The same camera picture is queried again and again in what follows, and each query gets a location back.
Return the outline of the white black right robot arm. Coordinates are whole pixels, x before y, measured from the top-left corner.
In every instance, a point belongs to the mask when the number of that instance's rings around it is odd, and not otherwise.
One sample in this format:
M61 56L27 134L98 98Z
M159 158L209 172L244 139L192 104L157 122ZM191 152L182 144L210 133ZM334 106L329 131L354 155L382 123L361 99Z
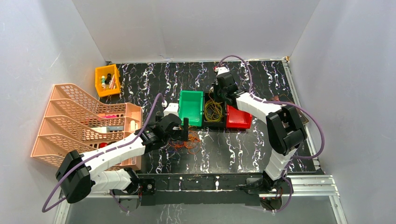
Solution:
M296 107L287 103L281 106L279 101L270 103L256 99L238 88L233 75L225 67L216 68L215 72L216 81L212 84L215 101L226 103L263 121L272 148L262 178L241 189L276 193L286 179L286 170L292 156L307 137Z

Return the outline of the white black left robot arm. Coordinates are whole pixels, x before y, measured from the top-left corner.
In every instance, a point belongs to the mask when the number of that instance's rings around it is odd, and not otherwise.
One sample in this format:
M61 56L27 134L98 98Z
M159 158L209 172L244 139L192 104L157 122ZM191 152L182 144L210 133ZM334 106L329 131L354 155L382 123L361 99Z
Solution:
M77 203L97 191L116 189L134 194L140 187L137 174L131 168L118 171L110 168L128 158L158 150L170 140L187 141L188 134L189 119L168 114L106 147L82 154L73 150L56 172L57 186L68 203Z

